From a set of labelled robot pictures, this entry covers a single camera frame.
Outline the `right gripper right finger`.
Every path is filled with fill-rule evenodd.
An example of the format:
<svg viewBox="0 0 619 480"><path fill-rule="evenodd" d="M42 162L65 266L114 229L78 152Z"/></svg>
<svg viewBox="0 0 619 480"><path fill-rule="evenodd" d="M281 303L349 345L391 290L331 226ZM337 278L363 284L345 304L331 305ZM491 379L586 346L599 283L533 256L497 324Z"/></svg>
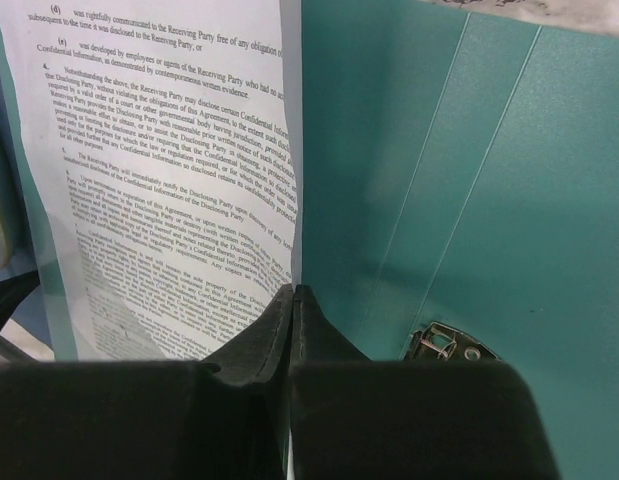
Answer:
<svg viewBox="0 0 619 480"><path fill-rule="evenodd" d="M294 295L293 470L299 479L556 479L532 394L495 360L373 361Z"/></svg>

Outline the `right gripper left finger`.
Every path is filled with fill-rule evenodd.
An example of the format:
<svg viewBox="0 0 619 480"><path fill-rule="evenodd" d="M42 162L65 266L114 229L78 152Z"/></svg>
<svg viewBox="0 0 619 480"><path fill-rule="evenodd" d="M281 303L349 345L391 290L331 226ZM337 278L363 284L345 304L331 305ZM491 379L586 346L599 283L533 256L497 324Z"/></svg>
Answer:
<svg viewBox="0 0 619 480"><path fill-rule="evenodd" d="M0 479L282 479L294 292L202 360L0 366Z"/></svg>

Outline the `teal file folder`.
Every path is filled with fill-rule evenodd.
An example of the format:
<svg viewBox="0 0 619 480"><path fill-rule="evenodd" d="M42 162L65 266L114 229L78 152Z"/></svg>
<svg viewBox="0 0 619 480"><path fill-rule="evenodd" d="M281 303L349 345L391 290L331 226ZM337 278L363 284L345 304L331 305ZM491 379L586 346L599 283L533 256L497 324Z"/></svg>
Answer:
<svg viewBox="0 0 619 480"><path fill-rule="evenodd" d="M619 1L297 2L302 202L280 288L308 286L373 361L509 365L556 479L619 479ZM39 290L50 362L223 347L57 357L1 65L0 267L19 204L33 247L0 281L0 329Z"/></svg>

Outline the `single printed paper sheet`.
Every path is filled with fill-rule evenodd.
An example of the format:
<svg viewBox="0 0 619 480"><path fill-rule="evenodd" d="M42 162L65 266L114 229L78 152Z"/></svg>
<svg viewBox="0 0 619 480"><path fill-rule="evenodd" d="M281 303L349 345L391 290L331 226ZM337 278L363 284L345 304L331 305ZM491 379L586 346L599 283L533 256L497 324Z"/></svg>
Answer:
<svg viewBox="0 0 619 480"><path fill-rule="evenodd" d="M60 359L203 358L297 270L297 1L0 1Z"/></svg>

